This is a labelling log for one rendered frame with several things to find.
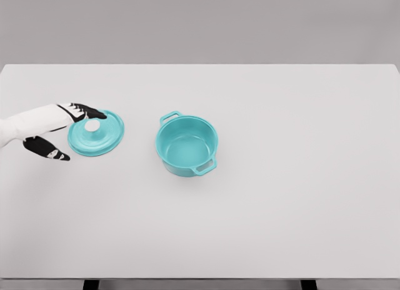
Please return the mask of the teal pot lid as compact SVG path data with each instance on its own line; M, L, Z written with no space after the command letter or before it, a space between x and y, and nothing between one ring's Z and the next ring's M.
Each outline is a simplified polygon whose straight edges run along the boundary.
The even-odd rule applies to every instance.
M124 122L119 115L101 110L106 119L83 119L69 127L67 141L70 148L83 156L100 156L112 151L124 136ZM95 131L86 129L86 124L98 121Z

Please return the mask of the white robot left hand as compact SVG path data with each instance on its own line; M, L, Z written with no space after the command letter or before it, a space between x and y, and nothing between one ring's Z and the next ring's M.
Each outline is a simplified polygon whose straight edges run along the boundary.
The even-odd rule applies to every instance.
M66 153L41 136L84 119L106 118L103 112L76 102L48 104L0 120L0 145L18 139L25 149L38 156L69 161Z

